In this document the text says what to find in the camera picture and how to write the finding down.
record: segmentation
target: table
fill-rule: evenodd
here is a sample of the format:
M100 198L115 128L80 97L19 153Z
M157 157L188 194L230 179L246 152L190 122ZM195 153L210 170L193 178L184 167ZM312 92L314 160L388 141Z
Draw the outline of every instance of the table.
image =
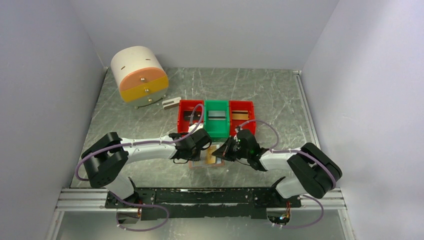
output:
M292 70L244 68L165 68L169 77L167 99L253 101L257 119L271 123L279 132L277 149L297 148L314 142L302 94ZM134 109L120 97L112 71L106 73L83 151L108 132L122 138L157 138L177 131L178 108L164 110L161 101ZM257 124L256 139L262 147L275 143L275 134ZM222 167L189 169L169 159L139 161L125 166L137 187L268 187L283 170L256 171L238 162ZM83 167L79 174L86 177ZM89 188L75 177L71 188Z

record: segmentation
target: black and white robotic arm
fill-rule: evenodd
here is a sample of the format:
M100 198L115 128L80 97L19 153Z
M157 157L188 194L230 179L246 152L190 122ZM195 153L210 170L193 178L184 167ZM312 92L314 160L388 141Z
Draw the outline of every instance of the black and white robotic arm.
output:
M110 146L121 145L93 155L83 164L91 187L106 188L117 197L135 203L139 197L135 191L136 186L128 176L120 173L125 165L151 159L199 161L201 151L207 149L211 143L209 134L201 124L188 137L171 133L159 138L128 139L120 138L116 132L110 132L81 157L85 158ZM288 176L282 176L272 186L284 199L301 194L322 198L335 187L335 181L342 176L340 168L314 144L306 143L300 148L285 152L272 151L260 147L248 129L241 129L235 137L229 137L212 155L230 162L245 159L257 171L287 170ZM328 172L311 161L311 156L327 168L333 179Z

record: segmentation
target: gray wall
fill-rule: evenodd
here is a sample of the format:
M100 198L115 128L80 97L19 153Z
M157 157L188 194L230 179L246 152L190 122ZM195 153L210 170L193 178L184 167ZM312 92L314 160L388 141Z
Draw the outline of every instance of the gray wall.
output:
M0 239L44 239L104 70L67 0L2 0L0 53Z
M106 66L153 50L168 67L301 69L339 0L71 0Z
M424 5L340 0L303 68L358 240L424 239Z

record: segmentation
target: green plastic tray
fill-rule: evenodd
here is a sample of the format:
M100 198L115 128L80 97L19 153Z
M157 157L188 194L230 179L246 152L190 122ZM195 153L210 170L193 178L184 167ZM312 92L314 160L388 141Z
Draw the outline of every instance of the green plastic tray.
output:
M230 136L230 109L228 101L206 100L204 101L204 129L218 142ZM225 111L225 120L209 119L209 111Z

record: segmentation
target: red plastic tray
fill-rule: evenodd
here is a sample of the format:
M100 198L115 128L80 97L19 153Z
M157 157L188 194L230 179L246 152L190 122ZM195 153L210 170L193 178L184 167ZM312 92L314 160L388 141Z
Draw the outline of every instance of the red plastic tray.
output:
M179 101L178 120L176 122L176 130L178 131L178 133L186 133L189 131L190 121L184 120L184 111L192 112L193 109L195 109L196 105L198 104L205 105L203 100L180 100ZM196 112L197 111L200 112L202 111L202 109L198 107L196 109Z
M255 119L255 108L252 101L229 101L229 134L231 136L236 135L236 127L247 120L234 120L232 118L232 111L247 111L249 114L249 120ZM256 122L249 122L243 126L243 129L249 129L252 134L255 134L256 131Z

